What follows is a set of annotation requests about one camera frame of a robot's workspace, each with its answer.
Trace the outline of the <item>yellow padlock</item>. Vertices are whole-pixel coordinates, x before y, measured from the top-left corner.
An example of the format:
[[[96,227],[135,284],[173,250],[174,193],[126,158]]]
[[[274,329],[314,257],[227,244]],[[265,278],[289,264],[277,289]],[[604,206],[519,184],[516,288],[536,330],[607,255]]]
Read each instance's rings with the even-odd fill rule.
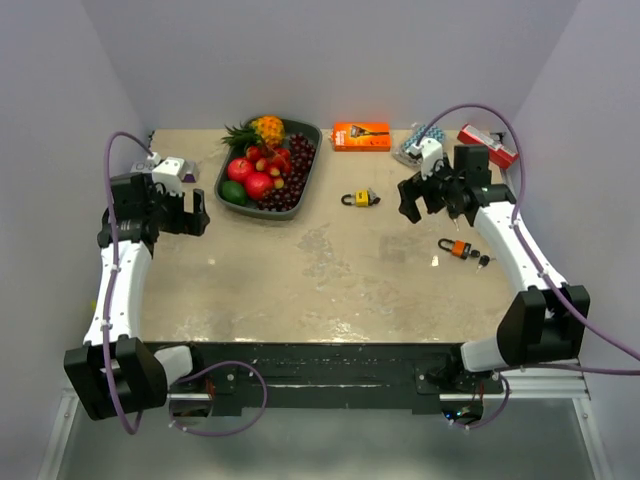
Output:
[[[371,207],[379,204],[381,198],[372,189],[357,190],[355,193],[344,194],[341,203],[345,206]]]

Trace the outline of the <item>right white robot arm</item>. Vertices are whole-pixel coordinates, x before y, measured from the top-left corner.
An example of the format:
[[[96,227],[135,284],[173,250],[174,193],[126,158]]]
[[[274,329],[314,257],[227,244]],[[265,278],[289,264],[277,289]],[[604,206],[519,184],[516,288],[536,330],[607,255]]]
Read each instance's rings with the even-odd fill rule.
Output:
[[[418,149],[419,172],[398,185],[400,213],[417,223],[416,202],[422,199],[430,214],[445,210],[453,219],[465,217],[515,293],[494,335],[461,345],[461,359],[445,369],[448,386],[466,393],[480,382],[481,372],[576,358],[584,336],[579,318],[589,310],[589,294],[569,285],[547,262],[514,211],[511,189],[492,181],[488,148],[457,145],[449,158],[438,141],[427,138]]]

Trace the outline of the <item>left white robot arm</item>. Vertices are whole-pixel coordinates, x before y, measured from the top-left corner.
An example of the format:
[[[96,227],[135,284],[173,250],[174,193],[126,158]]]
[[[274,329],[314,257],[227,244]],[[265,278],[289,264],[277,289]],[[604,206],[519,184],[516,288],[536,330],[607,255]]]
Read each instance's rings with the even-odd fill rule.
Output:
[[[107,182],[109,204],[97,235],[102,272],[98,298],[81,347],[64,355],[64,370],[88,416],[104,420],[164,405],[169,387],[200,390],[207,368],[191,347],[152,352],[139,337],[146,277],[161,233],[200,237],[210,218],[205,193],[193,208],[168,180],[129,173]]]

